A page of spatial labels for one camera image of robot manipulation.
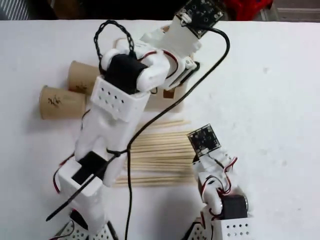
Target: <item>braided black cable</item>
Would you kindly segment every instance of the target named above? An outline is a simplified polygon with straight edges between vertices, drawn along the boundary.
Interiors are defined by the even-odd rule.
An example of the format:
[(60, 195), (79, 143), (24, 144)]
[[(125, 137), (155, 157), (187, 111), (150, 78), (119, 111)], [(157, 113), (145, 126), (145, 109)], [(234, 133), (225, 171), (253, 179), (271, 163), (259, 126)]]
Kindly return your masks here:
[(96, 49), (96, 54), (98, 55), (98, 58), (99, 58), (99, 71), (100, 71), (101, 74), (104, 74), (106, 71), (101, 66), (101, 59), (102, 59), (103, 55), (101, 54), (101, 51), (100, 51), (100, 47), (99, 47), (99, 44), (98, 44), (98, 38), (99, 38), (100, 33), (109, 24), (115, 25), (116, 27), (118, 27), (126, 35), (126, 39), (128, 40), (128, 43), (129, 43), (129, 56), (132, 57), (132, 58), (137, 59), (137, 56), (136, 56), (136, 53), (135, 53), (135, 43), (134, 43), (134, 40), (131, 37), (131, 34), (127, 31), (127, 29), (124, 26), (122, 26), (121, 24), (117, 23), (116, 21), (114, 21), (114, 20), (106, 20), (105, 22), (103, 22), (99, 26), (99, 29), (96, 31), (96, 33), (94, 35), (94, 38), (93, 38), (95, 49)]

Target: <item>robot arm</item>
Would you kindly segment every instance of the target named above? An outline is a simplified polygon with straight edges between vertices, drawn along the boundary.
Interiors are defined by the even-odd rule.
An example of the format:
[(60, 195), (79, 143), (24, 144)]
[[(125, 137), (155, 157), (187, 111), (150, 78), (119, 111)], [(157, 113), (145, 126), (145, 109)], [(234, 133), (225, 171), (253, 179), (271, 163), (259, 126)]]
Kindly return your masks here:
[[(186, 11), (192, 13), (192, 17), (187, 17)], [(102, 210), (102, 186), (111, 186), (123, 168), (126, 154), (115, 153), (127, 148), (150, 90), (155, 87), (173, 89), (197, 67), (191, 55), (201, 47), (199, 39), (206, 31), (184, 27), (182, 23), (193, 18), (199, 24), (212, 27), (222, 16), (218, 11), (212, 0), (190, 0), (174, 17), (168, 32), (143, 36), (144, 41), (137, 42), (135, 52), (132, 41), (129, 48), (119, 41), (116, 48), (105, 55), (100, 54), (96, 45), (103, 75), (96, 79), (90, 99), (92, 108), (76, 142), (74, 158), (57, 173), (60, 192), (68, 198), (65, 206), (69, 204), (78, 213), (78, 217), (71, 218), (86, 231), (84, 236), (98, 234), (106, 225), (110, 229), (110, 221)], [(109, 22), (112, 21), (100, 26), (96, 36)], [(113, 24), (125, 30), (114, 21)], [(70, 199), (75, 192), (78, 193), (76, 198)], [(210, 195), (205, 194), (204, 198), (210, 199)], [(47, 221), (58, 212), (51, 214)]]
[(184, 240), (202, 239), (253, 240), (253, 217), (248, 198), (238, 184), (231, 158), (221, 145), (210, 125), (191, 132), (189, 140), (196, 152), (192, 163), (203, 203), (201, 220), (187, 232)]

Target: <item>red object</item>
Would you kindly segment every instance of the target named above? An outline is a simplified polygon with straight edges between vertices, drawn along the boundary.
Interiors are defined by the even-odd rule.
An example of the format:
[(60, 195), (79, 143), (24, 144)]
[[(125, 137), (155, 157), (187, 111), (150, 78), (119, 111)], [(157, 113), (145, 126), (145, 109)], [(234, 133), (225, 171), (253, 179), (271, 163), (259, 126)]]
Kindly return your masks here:
[(273, 0), (224, 0), (236, 21), (251, 21), (264, 8), (271, 8)]

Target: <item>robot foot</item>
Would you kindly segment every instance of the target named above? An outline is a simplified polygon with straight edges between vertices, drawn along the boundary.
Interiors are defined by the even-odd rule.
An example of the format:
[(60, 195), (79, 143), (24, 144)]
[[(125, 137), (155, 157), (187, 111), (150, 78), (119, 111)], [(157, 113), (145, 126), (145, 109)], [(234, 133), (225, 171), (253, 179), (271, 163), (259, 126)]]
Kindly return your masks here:
[(78, 223), (70, 220), (56, 236), (49, 240), (118, 240), (118, 237), (110, 221), (99, 233), (91, 234)]

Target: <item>black circuit board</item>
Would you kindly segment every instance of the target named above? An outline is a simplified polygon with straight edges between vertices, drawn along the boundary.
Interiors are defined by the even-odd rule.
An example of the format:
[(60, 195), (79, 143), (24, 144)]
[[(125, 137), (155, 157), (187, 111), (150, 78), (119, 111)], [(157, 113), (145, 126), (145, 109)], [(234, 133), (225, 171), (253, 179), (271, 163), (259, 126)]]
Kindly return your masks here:
[(187, 136), (198, 158), (221, 147), (210, 124), (189, 133)]
[[(221, 5), (219, 0), (190, 0), (177, 12), (176, 16), (182, 20), (182, 14), (186, 13), (192, 19), (192, 24), (211, 28), (224, 15)], [(198, 39), (207, 32), (189, 26), (188, 28)]]

